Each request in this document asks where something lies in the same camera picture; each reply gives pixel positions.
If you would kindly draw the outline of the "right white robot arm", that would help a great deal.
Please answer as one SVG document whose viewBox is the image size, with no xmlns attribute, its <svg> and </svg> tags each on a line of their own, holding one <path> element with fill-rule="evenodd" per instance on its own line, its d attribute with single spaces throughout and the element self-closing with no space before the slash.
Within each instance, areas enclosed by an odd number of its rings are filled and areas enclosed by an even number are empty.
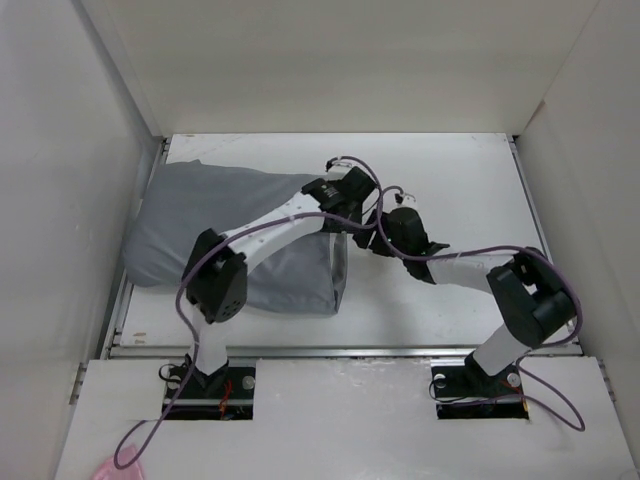
<svg viewBox="0 0 640 480">
<path fill-rule="evenodd" d="M 354 235 L 359 248 L 401 259 L 419 281 L 493 297 L 502 325 L 466 357 L 463 369 L 463 381 L 474 393 L 490 391 L 519 357 L 539 348 L 576 316 L 564 282 L 535 249 L 465 256 L 447 243 L 430 240 L 420 215 L 409 207 L 374 212 L 369 221 L 373 228 Z"/>
</svg>

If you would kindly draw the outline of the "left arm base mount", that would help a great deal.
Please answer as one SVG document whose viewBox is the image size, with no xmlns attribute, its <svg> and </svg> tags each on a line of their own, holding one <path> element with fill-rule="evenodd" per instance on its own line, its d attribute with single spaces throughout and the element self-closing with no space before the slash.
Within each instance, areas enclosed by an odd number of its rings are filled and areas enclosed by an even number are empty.
<svg viewBox="0 0 640 480">
<path fill-rule="evenodd" d="M 227 364 L 216 373 L 206 389 L 196 373 L 188 380 L 178 399 L 171 400 L 186 375 L 190 360 L 180 365 L 167 363 L 158 370 L 165 383 L 161 414 L 175 421 L 248 421 L 253 419 L 256 364 L 241 361 Z"/>
</svg>

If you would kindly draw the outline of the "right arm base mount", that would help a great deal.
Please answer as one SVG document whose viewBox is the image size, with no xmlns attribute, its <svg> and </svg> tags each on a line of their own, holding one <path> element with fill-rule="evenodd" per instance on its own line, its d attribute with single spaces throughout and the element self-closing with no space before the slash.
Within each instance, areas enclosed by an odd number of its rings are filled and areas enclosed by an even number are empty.
<svg viewBox="0 0 640 480">
<path fill-rule="evenodd" d="M 518 369 L 507 366 L 487 375 L 471 361 L 433 360 L 429 395 L 439 420 L 528 420 L 529 413 Z"/>
</svg>

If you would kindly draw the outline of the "metal rail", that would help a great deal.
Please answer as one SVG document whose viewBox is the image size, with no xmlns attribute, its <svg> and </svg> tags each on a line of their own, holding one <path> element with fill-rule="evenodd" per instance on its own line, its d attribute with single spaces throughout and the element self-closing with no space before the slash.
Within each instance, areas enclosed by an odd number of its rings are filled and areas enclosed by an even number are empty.
<svg viewBox="0 0 640 480">
<path fill-rule="evenodd" d="M 325 348 L 325 347 L 248 347 L 228 346 L 227 354 L 234 358 L 462 358 L 468 355 L 470 347 L 444 348 Z M 185 347 L 125 347 L 113 345 L 105 354 L 106 359 L 180 358 Z"/>
</svg>

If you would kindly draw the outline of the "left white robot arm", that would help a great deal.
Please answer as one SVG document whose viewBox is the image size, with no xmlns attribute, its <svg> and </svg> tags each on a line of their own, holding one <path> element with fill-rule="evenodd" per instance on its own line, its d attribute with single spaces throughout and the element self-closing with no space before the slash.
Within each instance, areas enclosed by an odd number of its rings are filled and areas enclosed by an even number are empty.
<svg viewBox="0 0 640 480">
<path fill-rule="evenodd" d="M 317 232 L 354 234 L 371 229 L 362 222 L 363 203 L 380 188 L 371 171 L 357 166 L 338 176 L 316 178 L 284 204 L 259 219 L 221 234 L 208 229 L 192 249 L 176 294 L 176 310 L 191 331 L 186 355 L 188 382 L 205 397 L 223 387 L 228 368 L 220 334 L 201 333 L 233 318 L 248 297 L 248 276 L 264 260 L 296 240 Z"/>
</svg>

